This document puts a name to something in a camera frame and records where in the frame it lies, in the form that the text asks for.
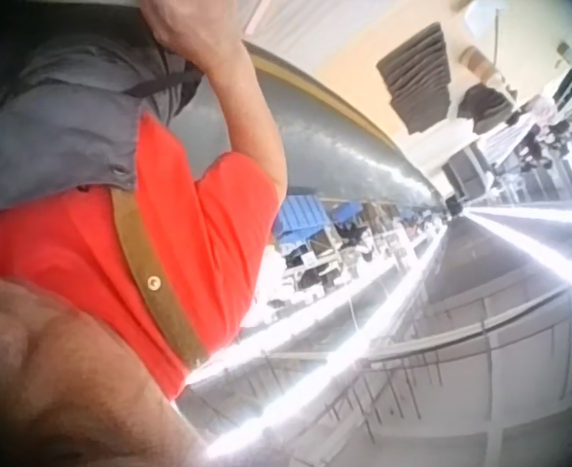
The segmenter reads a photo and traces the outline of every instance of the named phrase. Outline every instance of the brown strap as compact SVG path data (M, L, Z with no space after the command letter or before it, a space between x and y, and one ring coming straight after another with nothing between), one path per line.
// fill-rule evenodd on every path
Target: brown strap
M128 267L169 347L191 371L206 361L201 342L178 303L141 220L134 193L112 188L113 215Z

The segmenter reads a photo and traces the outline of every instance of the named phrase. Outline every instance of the gray vest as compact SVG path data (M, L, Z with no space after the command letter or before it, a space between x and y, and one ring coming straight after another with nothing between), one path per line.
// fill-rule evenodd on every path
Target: gray vest
M83 185L133 190L139 118L151 111L168 123L181 87L146 98L125 91L184 65L96 36L35 51L0 102L0 210Z

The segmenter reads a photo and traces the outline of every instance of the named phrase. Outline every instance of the red t-shirt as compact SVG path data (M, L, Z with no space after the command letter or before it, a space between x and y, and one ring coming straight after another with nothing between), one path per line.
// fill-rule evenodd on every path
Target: red t-shirt
M227 153L197 182L180 143L151 114L137 148L139 210L174 292L209 353L235 337L249 309L279 208L268 176ZM187 370L152 320L126 265L109 189L71 190L0 213L0 276L64 297L113 328L164 394Z

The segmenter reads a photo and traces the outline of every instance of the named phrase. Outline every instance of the fluorescent light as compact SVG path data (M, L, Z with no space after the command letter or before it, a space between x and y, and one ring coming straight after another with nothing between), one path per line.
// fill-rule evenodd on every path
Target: fluorescent light
M370 265L369 273L356 279L336 292L319 301L301 309L287 318L277 321L272 326L253 336L233 344L217 352L211 362L192 372L186 380L187 384L196 384L200 381L215 377L225 369L235 368L255 358L276 349L278 346L290 341L298 334L309 329L315 323L332 314L341 305L348 303L352 297L364 290L384 273L392 269L396 263L387 260Z
M468 219L485 227L493 234L512 243L514 246L524 251L543 266L551 270L565 281L572 284L572 262L562 256L549 246L538 242L537 240L510 229L502 224L485 219L484 217L471 213L465 214Z
M325 365L297 382L283 396L269 404L260 416L248 419L238 428L219 437L208 447L208 455L217 457L251 444L262 435L266 428L281 423L300 411L327 387L334 376L343 372L362 356L371 340L398 317L398 312L421 282L426 268L442 243L446 230L447 227L443 226L420 261L410 269L364 327L332 352Z
M534 207L469 207L465 209L465 212L572 224L572 211L561 209L537 209Z

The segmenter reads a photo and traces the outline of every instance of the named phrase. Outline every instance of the person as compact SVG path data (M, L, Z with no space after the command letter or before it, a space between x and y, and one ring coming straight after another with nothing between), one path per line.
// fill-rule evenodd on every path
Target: person
M17 465L199 465L170 401L237 334L286 194L235 2L141 13L164 52L53 38L0 101L0 432ZM185 60L232 146L197 181L164 125Z

